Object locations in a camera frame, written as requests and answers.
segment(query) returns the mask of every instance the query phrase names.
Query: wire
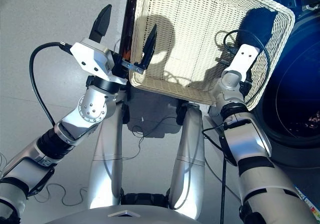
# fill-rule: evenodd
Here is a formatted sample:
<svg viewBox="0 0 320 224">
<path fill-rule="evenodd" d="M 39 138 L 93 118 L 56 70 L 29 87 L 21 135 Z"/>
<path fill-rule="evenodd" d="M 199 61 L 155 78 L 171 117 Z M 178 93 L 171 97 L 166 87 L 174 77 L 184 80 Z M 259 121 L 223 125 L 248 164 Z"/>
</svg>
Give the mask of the wire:
<svg viewBox="0 0 320 224">
<path fill-rule="evenodd" d="M 261 84 L 261 86 L 258 88 L 258 90 L 256 91 L 256 93 L 246 102 L 246 104 L 248 105 L 254 98 L 256 98 L 256 96 L 260 93 L 260 91 L 264 88 L 265 84 L 267 83 L 268 81 L 268 77 L 269 77 L 269 74 L 270 74 L 270 68 L 271 68 L 271 61 L 270 61 L 270 56 L 269 56 L 269 53 L 265 47 L 265 45 L 261 42 L 261 40 L 255 35 L 253 34 L 251 31 L 248 31 L 246 29 L 237 29 L 237 30 L 232 30 L 230 32 L 228 32 L 224 38 L 223 38 L 223 46 L 231 53 L 235 54 L 231 48 L 227 45 L 226 43 L 226 40 L 227 40 L 227 37 L 230 36 L 232 33 L 237 33 L 237 32 L 244 32 L 244 33 L 248 33 L 250 34 L 257 42 L 258 44 L 260 45 L 260 47 L 262 48 L 262 50 L 264 51 L 264 54 L 265 54 L 265 57 L 266 57 L 266 74 L 265 74 L 265 77 L 264 77 L 264 80 Z"/>
<path fill-rule="evenodd" d="M 34 49 L 34 51 L 32 52 L 32 54 L 30 56 L 30 61 L 29 61 L 29 74 L 30 74 L 31 84 L 32 84 L 35 96 L 38 99 L 46 116 L 49 118 L 52 126 L 55 126 L 56 123 L 55 123 L 53 117 L 51 116 L 44 101 L 42 100 L 42 98 L 39 94 L 39 91 L 38 91 L 38 88 L 36 85 L 36 81 L 35 81 L 35 76 L 34 76 L 34 61 L 35 61 L 35 57 L 36 57 L 37 53 L 40 52 L 42 49 L 49 48 L 49 47 L 59 47 L 59 46 L 60 46 L 60 42 L 48 42 L 46 44 L 42 44 L 42 45 L 38 46 L 36 49 Z"/>
<path fill-rule="evenodd" d="M 138 152 L 137 152 L 134 156 L 132 156 L 132 157 L 123 157 L 122 159 L 123 159 L 124 161 L 127 161 L 127 160 L 132 160 L 132 159 L 136 158 L 136 157 L 140 154 L 140 152 L 141 152 L 141 143 L 143 142 L 144 138 L 147 137 L 147 136 L 149 136 L 151 133 L 153 133 L 153 132 L 159 127 L 159 125 L 160 125 L 164 120 L 170 119 L 170 118 L 176 119 L 176 117 L 174 117 L 174 116 L 167 116 L 167 117 L 162 118 L 162 119 L 158 122 L 158 124 L 155 125 L 155 127 L 152 128 L 152 129 L 151 129 L 147 134 L 145 134 L 145 135 L 144 135 L 144 130 L 142 129 L 141 126 L 139 126 L 139 125 L 134 125 L 134 126 L 132 127 L 132 129 L 131 129 L 131 130 L 132 130 L 131 132 L 132 132 L 132 134 L 133 134 L 135 137 L 140 138 L 139 143 L 138 143 Z M 134 128 L 139 128 L 140 131 L 134 131 Z"/>
<path fill-rule="evenodd" d="M 207 158 L 204 158 L 204 162 L 205 162 L 206 166 L 208 167 L 209 171 L 212 173 L 212 175 L 215 178 L 217 178 L 219 182 L 222 183 L 222 180 L 218 177 L 218 175 L 214 172 L 214 170 L 212 170 L 211 166 L 209 165 L 209 163 L 207 161 Z M 231 190 L 230 187 L 225 185 L 225 188 L 239 201 L 239 203 L 241 203 L 240 197 L 233 190 Z"/>
<path fill-rule="evenodd" d="M 0 158 L 1 158 L 1 160 L 0 160 L 0 173 L 2 173 L 3 169 L 4 169 L 4 168 L 6 167 L 6 165 L 8 164 L 8 160 L 7 160 L 7 158 L 5 157 L 5 155 L 4 155 L 2 152 L 0 152 Z M 5 164 L 4 164 L 4 167 L 1 168 L 1 165 L 2 165 L 3 160 L 5 160 Z"/>
<path fill-rule="evenodd" d="M 215 130 L 217 128 L 220 128 L 222 127 L 223 124 L 221 125 L 218 125 L 218 126 L 215 126 L 215 127 L 212 127 L 212 128 L 207 128 L 207 129 L 204 129 L 201 131 L 201 133 L 216 147 L 218 148 L 221 152 L 223 152 L 224 150 L 222 150 L 222 148 L 220 146 L 218 146 L 218 144 L 216 144 L 207 134 L 205 134 L 206 131 L 209 131 L 209 130 Z"/>
<path fill-rule="evenodd" d="M 224 220 L 225 220 L 226 172 L 227 172 L 227 160 L 225 157 L 223 157 L 220 224 L 224 224 Z"/>
<path fill-rule="evenodd" d="M 79 194 L 80 194 L 80 197 L 81 197 L 81 201 L 79 201 L 79 202 L 77 202 L 77 203 L 74 203 L 74 204 L 67 204 L 67 203 L 65 202 L 65 197 L 66 197 L 66 195 L 67 195 L 67 191 L 66 191 L 65 187 L 64 187 L 63 185 L 61 185 L 61 184 L 58 184 L 58 183 L 50 183 L 50 184 L 46 185 L 46 187 L 45 187 L 46 191 L 48 192 L 48 197 L 47 197 L 45 200 L 43 200 L 43 201 L 42 201 L 42 200 L 38 200 L 35 195 L 33 196 L 34 199 L 35 199 L 38 203 L 46 203 L 47 201 L 50 200 L 50 198 L 51 198 L 51 193 L 50 193 L 50 191 L 49 191 L 49 187 L 50 187 L 50 186 L 58 186 L 58 187 L 61 187 L 61 188 L 63 189 L 63 192 L 64 192 L 64 193 L 63 193 L 63 197 L 61 198 L 61 203 L 62 203 L 64 206 L 66 206 L 66 207 L 74 207 L 74 206 L 77 206 L 77 205 L 83 203 L 83 202 L 84 202 L 84 196 L 83 196 L 83 194 L 82 194 L 81 191 L 88 192 L 88 191 L 85 189 L 86 187 L 80 188 L 80 189 L 79 189 Z"/>
</svg>

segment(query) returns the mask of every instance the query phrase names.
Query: floor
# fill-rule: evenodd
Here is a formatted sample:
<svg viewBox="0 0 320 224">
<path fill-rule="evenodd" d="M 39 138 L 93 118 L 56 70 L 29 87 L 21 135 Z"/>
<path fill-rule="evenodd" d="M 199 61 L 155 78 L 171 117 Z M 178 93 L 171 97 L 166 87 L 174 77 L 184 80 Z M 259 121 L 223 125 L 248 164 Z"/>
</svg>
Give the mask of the floor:
<svg viewBox="0 0 320 224">
<path fill-rule="evenodd" d="M 102 44 L 117 50 L 127 0 L 0 0 L 0 151 L 12 158 L 27 144 L 46 132 L 51 125 L 38 104 L 30 83 L 28 63 L 31 52 L 46 42 L 65 41 L 69 44 L 87 37 L 100 10 L 112 4 L 109 30 Z M 87 73 L 82 71 L 72 56 L 58 48 L 44 50 L 35 60 L 35 79 L 39 92 L 57 121 L 75 108 L 85 91 Z M 163 118 L 175 113 L 175 100 L 166 96 L 135 90 L 132 101 L 131 122 L 123 127 L 123 156 L 133 156 L 138 151 L 137 137 L 130 129 L 140 124 L 152 128 Z M 157 115 L 146 108 L 143 100 L 153 100 L 158 105 Z M 79 190 L 88 186 L 91 160 L 97 140 L 91 135 L 68 154 L 57 166 L 49 183 L 58 183 L 66 189 L 65 202 L 74 204 L 81 200 Z M 124 162 L 123 189 L 126 192 L 165 193 L 170 186 L 174 161 L 180 141 L 181 128 L 173 119 L 165 120 L 150 138 L 145 138 L 140 154 Z M 205 143 L 209 164 L 221 177 L 221 156 L 209 143 Z M 237 170 L 227 167 L 227 185 L 236 193 Z M 84 202 L 66 207 L 61 203 L 63 190 L 51 186 L 51 197 L 45 203 L 29 198 L 22 224 L 41 224 L 85 210 Z M 219 223 L 221 183 L 206 168 L 202 213 L 204 224 Z M 37 197 L 45 201 L 48 194 L 42 191 Z M 226 224 L 241 223 L 239 203 L 228 191 L 225 201 Z"/>
</svg>

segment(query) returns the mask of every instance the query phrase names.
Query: white wicker basket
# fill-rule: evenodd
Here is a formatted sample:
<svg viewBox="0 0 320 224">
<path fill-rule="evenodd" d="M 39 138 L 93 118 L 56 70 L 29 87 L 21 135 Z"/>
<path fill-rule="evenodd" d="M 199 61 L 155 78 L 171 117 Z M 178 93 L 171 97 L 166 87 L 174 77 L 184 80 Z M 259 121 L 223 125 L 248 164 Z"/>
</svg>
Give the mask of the white wicker basket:
<svg viewBox="0 0 320 224">
<path fill-rule="evenodd" d="M 295 22 L 293 12 L 281 4 L 273 0 L 137 0 L 132 62 L 140 62 L 143 45 L 154 24 L 157 24 L 158 33 L 148 70 L 143 75 L 131 72 L 131 84 L 151 92 L 213 104 L 215 100 L 209 91 L 225 68 L 219 60 L 233 58 L 222 56 L 223 38 L 239 28 L 249 10 L 261 7 L 278 11 L 272 38 L 266 45 L 271 75 Z M 251 69 L 253 85 L 246 100 L 262 84 L 266 67 L 267 59 L 262 53 Z M 249 110 L 257 105 L 261 95 L 262 91 L 248 104 Z"/>
</svg>

